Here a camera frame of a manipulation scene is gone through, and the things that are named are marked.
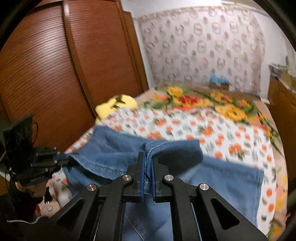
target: yellow pillow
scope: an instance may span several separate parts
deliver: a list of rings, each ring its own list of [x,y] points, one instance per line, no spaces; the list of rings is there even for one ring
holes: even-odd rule
[[[96,124],[99,122],[100,119],[103,119],[110,115],[113,111],[115,111],[118,107],[120,108],[130,108],[130,109],[137,109],[138,104],[133,97],[128,95],[117,95],[108,100],[106,103],[100,104],[96,107],[96,112],[99,118],[96,119]]]

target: louvered wardrobe door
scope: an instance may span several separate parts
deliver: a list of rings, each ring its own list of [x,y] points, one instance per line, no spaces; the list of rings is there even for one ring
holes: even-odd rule
[[[119,1],[65,0],[73,50],[93,106],[117,94],[141,94]]]
[[[11,121],[35,114],[37,145],[65,151],[94,123],[67,47],[61,2],[36,8],[0,52],[0,94]]]

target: pink pattern wall cloth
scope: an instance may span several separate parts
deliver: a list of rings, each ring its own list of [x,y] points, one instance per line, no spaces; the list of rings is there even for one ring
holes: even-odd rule
[[[259,94],[265,41],[248,9],[189,7],[137,20],[156,84],[208,85],[215,73],[231,91]]]

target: jeans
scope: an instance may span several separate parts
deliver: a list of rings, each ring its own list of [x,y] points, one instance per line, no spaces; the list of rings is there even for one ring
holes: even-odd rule
[[[169,203],[153,202],[151,160],[168,166],[170,174],[184,182],[207,183],[255,226],[259,206],[262,170],[203,156],[198,140],[148,140],[97,126],[90,141],[70,154],[78,165],[64,172],[73,195],[88,184],[105,185],[124,175],[145,151],[145,197],[142,203],[127,203],[123,240],[173,240]]]

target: wooden furniture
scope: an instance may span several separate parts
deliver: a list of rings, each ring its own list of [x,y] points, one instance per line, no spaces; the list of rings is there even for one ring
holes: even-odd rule
[[[65,151],[94,124],[98,104],[146,91],[130,20],[119,0],[39,4],[0,52],[2,118],[35,114],[36,145]]]
[[[270,113],[280,134],[288,179],[296,178],[296,96],[279,80],[270,78],[268,100]]]

